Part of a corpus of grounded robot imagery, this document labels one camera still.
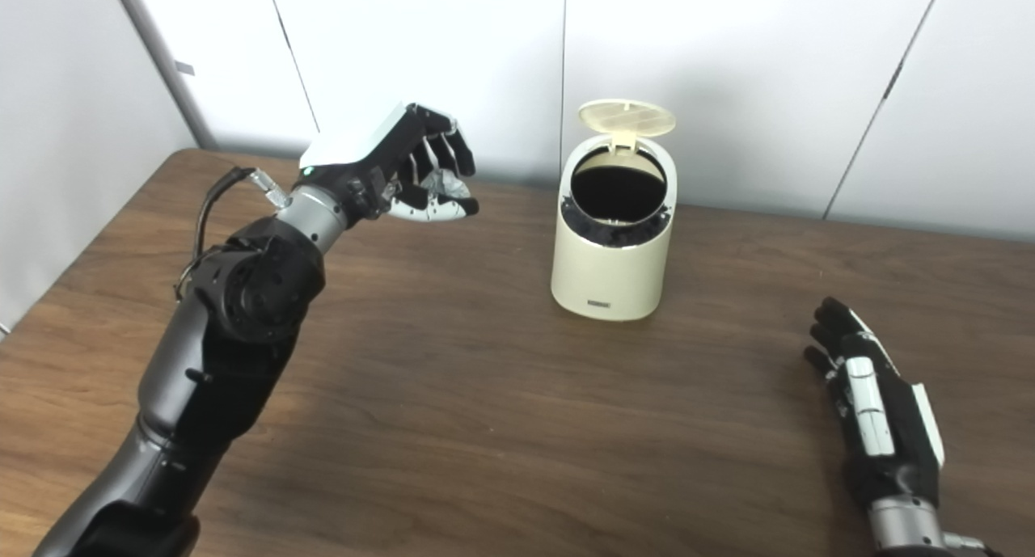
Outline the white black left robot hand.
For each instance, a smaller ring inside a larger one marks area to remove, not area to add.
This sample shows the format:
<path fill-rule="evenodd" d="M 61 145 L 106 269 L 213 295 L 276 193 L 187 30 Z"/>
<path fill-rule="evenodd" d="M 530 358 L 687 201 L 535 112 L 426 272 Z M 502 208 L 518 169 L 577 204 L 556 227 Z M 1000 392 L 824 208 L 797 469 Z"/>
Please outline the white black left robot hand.
<path fill-rule="evenodd" d="M 447 112 L 400 104 L 372 131 L 320 134 L 296 184 L 327 193 L 349 226 L 384 215 L 411 222 L 474 217 L 480 204 L 463 178 L 476 173 L 470 146 Z"/>

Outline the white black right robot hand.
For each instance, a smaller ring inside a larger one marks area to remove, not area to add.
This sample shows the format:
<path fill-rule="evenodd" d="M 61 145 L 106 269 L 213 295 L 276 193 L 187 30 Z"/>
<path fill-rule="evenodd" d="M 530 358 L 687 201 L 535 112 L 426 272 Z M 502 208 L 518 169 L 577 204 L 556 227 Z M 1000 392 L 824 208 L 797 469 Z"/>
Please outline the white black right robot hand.
<path fill-rule="evenodd" d="M 861 508 L 892 496 L 939 506 L 945 447 L 927 391 L 910 383 L 864 320 L 826 297 L 805 360 L 823 380 L 842 433 L 842 478 Z"/>

